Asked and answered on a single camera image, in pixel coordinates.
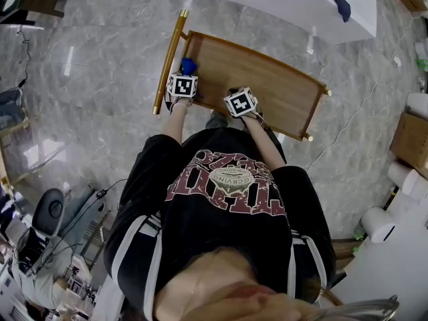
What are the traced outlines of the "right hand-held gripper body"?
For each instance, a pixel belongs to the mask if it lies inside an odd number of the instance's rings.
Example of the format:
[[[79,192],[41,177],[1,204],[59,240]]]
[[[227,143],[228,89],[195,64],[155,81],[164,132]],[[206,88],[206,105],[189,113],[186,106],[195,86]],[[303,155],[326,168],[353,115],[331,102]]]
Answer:
[[[257,98],[250,87],[231,88],[223,100],[232,117],[240,117],[257,109]]]

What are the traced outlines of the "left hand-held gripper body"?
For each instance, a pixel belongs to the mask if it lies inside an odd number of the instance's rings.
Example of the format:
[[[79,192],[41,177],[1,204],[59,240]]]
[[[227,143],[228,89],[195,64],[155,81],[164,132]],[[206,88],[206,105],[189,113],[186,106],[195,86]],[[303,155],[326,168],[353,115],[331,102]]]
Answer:
[[[169,75],[166,91],[171,96],[181,98],[193,98],[197,93],[197,76],[186,76],[181,73]]]

